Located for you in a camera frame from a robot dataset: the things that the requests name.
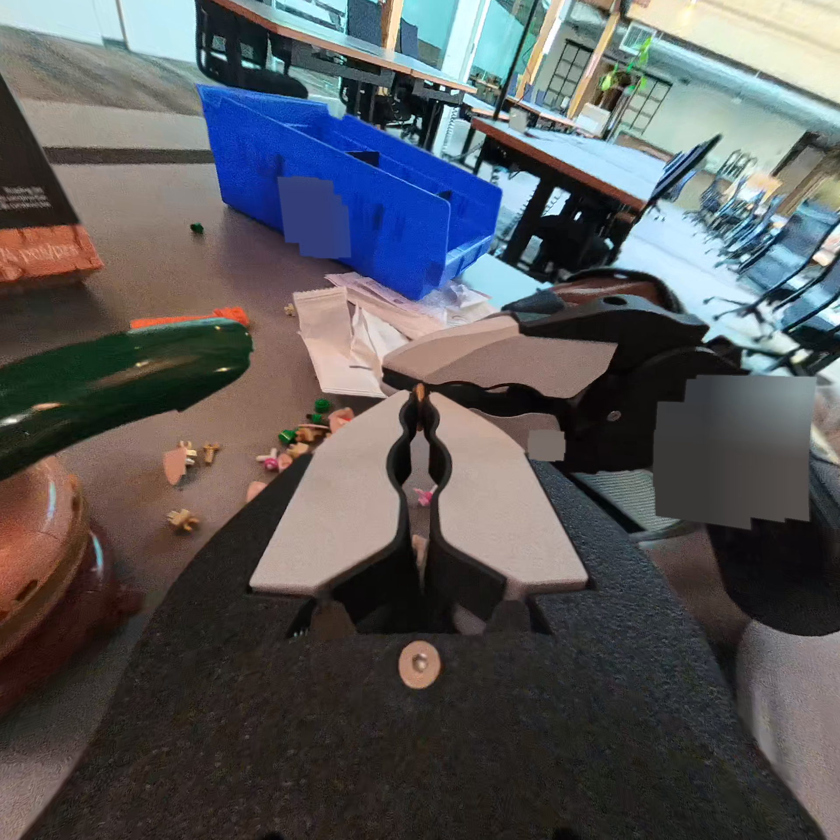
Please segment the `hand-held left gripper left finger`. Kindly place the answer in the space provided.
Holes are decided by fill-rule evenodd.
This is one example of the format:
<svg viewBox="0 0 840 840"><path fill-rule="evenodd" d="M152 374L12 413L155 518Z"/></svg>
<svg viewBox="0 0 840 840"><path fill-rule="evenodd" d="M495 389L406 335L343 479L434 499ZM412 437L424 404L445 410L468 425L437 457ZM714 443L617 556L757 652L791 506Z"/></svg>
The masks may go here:
<svg viewBox="0 0 840 840"><path fill-rule="evenodd" d="M396 392L331 433L312 456L249 580L261 595L334 600L355 621L412 613L421 584L403 485L418 403Z"/></svg>

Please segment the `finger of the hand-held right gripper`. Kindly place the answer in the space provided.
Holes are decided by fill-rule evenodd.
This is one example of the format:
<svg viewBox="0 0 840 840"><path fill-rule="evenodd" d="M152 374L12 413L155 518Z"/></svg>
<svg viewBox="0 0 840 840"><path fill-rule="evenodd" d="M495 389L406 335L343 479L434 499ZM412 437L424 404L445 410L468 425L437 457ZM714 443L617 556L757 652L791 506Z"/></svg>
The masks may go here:
<svg viewBox="0 0 840 840"><path fill-rule="evenodd" d="M469 410L507 434L530 460L565 460L566 436L555 416L546 413L500 416L492 415L487 410L476 407L471 407Z"/></svg>
<svg viewBox="0 0 840 840"><path fill-rule="evenodd" d="M498 314L388 353L382 390L390 396L417 382L466 382L487 390L525 385L542 396L570 399L606 373L616 348L616 343L527 335L512 316Z"/></svg>

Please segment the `person's right forearm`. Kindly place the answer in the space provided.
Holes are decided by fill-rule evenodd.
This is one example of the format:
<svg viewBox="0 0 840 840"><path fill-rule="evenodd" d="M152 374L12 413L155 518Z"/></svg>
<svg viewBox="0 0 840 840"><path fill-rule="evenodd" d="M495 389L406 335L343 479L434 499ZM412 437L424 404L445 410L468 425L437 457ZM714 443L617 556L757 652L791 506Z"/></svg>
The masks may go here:
<svg viewBox="0 0 840 840"><path fill-rule="evenodd" d="M737 653L738 712L826 838L839 838L839 633L751 622Z"/></svg>

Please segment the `grey desk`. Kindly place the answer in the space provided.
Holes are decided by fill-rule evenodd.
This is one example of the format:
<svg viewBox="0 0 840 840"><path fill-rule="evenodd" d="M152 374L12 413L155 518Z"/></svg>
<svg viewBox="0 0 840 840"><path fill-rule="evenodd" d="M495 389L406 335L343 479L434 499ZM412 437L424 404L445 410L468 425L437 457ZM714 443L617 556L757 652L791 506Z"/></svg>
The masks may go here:
<svg viewBox="0 0 840 840"><path fill-rule="evenodd" d="M245 306L256 361L184 413L107 432L60 453L80 480L118 573L145 597L127 625L85 647L2 720L2 838L19 838L71 774L149 616L179 573L242 507L259 445L310 405L316 382L294 319L295 289L322 287L322 263L226 209L210 164L58 168L105 263L86 285L2 300L2 361L97 338L148 314ZM204 235L191 234L201 223Z"/></svg>

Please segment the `person's right hand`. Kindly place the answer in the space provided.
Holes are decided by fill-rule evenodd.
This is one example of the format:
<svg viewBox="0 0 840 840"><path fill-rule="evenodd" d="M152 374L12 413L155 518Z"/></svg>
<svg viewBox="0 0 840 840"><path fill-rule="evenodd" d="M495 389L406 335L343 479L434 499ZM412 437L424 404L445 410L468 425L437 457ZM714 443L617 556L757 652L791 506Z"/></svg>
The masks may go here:
<svg viewBox="0 0 840 840"><path fill-rule="evenodd" d="M584 269L554 285L552 291L570 305L579 305L596 298L630 295L643 298L669 312L686 312L676 294L661 279L638 269Z"/></svg>

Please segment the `white zip bags pile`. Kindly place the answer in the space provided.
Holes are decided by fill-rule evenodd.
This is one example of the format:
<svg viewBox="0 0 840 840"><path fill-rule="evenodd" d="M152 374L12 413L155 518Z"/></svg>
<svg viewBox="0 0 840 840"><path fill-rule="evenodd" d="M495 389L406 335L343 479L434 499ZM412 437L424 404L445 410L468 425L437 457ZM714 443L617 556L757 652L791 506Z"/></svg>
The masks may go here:
<svg viewBox="0 0 840 840"><path fill-rule="evenodd" d="M499 312L487 294L448 281L418 301L355 272L327 274L325 280L347 292L349 303L390 324L409 340L464 326Z"/></svg>

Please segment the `white plastic bag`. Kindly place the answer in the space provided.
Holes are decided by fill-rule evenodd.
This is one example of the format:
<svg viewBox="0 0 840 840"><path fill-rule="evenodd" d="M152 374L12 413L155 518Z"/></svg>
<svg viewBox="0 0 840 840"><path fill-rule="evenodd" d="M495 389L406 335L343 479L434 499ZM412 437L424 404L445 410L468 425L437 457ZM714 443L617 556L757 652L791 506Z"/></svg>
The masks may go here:
<svg viewBox="0 0 840 840"><path fill-rule="evenodd" d="M374 370L374 355L353 352L354 332L347 290L331 287L292 296L298 331L309 353L319 387L334 396L385 398Z"/></svg>

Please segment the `blue plastic storage bin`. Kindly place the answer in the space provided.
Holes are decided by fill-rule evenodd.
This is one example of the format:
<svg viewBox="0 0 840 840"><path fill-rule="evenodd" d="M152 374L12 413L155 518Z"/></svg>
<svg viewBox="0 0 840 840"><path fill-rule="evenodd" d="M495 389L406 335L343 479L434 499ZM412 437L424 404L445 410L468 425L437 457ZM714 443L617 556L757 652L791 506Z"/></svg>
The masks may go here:
<svg viewBox="0 0 840 840"><path fill-rule="evenodd" d="M501 189L320 101L197 85L221 197L419 300L489 249Z"/></svg>

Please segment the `wooden office table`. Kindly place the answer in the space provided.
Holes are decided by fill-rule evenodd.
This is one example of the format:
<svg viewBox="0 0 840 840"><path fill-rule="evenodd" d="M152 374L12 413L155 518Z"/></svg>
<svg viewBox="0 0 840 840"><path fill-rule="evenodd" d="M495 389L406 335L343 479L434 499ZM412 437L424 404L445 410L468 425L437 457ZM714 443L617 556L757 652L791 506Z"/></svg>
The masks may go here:
<svg viewBox="0 0 840 840"><path fill-rule="evenodd" d="M460 109L476 92L465 81L429 66L382 41L353 36L300 17L275 2L216 3L264 28L269 34L268 68L297 68L339 80L346 112L382 129L419 121L418 145L434 147L445 108Z"/></svg>
<svg viewBox="0 0 840 840"><path fill-rule="evenodd" d="M573 218L582 203L594 205L612 243L608 261L621 252L631 229L646 212L666 164L640 150L603 140L542 132L522 133L504 122L473 118L471 128L485 136L474 168L485 163L512 166L537 177L538 184L511 233L501 260L518 266L555 190L568 193L560 216Z"/></svg>

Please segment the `row of black chairs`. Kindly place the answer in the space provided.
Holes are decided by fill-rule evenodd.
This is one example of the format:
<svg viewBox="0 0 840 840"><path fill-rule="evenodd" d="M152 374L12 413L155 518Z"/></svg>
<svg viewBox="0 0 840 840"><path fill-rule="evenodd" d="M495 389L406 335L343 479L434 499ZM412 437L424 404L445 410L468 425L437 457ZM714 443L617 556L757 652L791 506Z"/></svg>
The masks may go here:
<svg viewBox="0 0 840 840"><path fill-rule="evenodd" d="M722 319L753 319L770 336L771 320L788 305L798 303L807 291L833 271L825 266L803 286L793 280L813 262L838 229L838 211L814 199L821 185L838 180L839 148L825 150L822 159L794 189L781 196L768 186L749 188L747 181L719 193L710 187L702 193L695 212L685 219L702 232L710 250L717 254L717 268L729 268L737 282L759 293L751 302L740 303L720 296L703 301L730 303L732 308L712 316Z"/></svg>

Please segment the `orange brick separator tool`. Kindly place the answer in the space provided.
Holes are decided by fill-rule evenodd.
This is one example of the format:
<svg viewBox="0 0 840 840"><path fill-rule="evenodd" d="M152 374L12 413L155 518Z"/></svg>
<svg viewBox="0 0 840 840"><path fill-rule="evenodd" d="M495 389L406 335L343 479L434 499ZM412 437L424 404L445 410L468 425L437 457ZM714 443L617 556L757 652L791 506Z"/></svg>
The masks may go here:
<svg viewBox="0 0 840 840"><path fill-rule="evenodd" d="M200 315L136 318L130 321L129 328L148 329L177 323L198 322L214 319L223 319L237 322L245 328L248 328L250 326L249 318L245 310L239 307L231 307L216 308L209 313Z"/></svg>

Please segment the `toy brick potted plant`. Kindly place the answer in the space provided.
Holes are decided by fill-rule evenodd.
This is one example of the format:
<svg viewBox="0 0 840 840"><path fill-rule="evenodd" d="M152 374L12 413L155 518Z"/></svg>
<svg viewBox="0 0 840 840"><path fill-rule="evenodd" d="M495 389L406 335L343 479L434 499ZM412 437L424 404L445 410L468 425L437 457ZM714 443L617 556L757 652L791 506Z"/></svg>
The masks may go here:
<svg viewBox="0 0 840 840"><path fill-rule="evenodd" d="M253 340L214 319L130 329L38 353L1 375L1 713L136 614L64 449L184 411L237 380Z"/></svg>

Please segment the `hanging green plant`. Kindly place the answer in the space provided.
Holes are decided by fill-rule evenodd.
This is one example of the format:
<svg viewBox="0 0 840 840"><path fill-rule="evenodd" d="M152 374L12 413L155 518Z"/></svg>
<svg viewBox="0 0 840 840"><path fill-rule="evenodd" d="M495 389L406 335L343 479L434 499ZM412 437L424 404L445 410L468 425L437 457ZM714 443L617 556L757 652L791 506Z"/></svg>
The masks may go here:
<svg viewBox="0 0 840 840"><path fill-rule="evenodd" d="M644 87L649 51L654 40L654 36L647 37L629 62L625 65L615 63L612 69L600 77L592 102L596 107L611 111L626 91L634 94L636 89Z"/></svg>

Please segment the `black office chair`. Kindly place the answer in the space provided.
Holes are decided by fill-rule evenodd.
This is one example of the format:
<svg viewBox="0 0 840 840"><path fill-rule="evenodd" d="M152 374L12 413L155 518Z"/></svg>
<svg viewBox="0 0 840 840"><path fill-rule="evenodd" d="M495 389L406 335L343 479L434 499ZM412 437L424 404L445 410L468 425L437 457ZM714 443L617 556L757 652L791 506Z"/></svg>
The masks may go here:
<svg viewBox="0 0 840 840"><path fill-rule="evenodd" d="M230 87L307 99L308 90L287 71L268 68L268 32L210 1L195 1L196 65L211 81Z"/></svg>

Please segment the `dark product box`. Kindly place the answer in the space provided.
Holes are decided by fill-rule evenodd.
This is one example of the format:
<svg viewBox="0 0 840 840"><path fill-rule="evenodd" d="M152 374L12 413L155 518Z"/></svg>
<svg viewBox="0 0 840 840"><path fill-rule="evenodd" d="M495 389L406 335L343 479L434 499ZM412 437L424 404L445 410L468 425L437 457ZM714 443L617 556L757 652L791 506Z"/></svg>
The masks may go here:
<svg viewBox="0 0 840 840"><path fill-rule="evenodd" d="M103 268L12 90L1 79L1 292L81 283Z"/></svg>

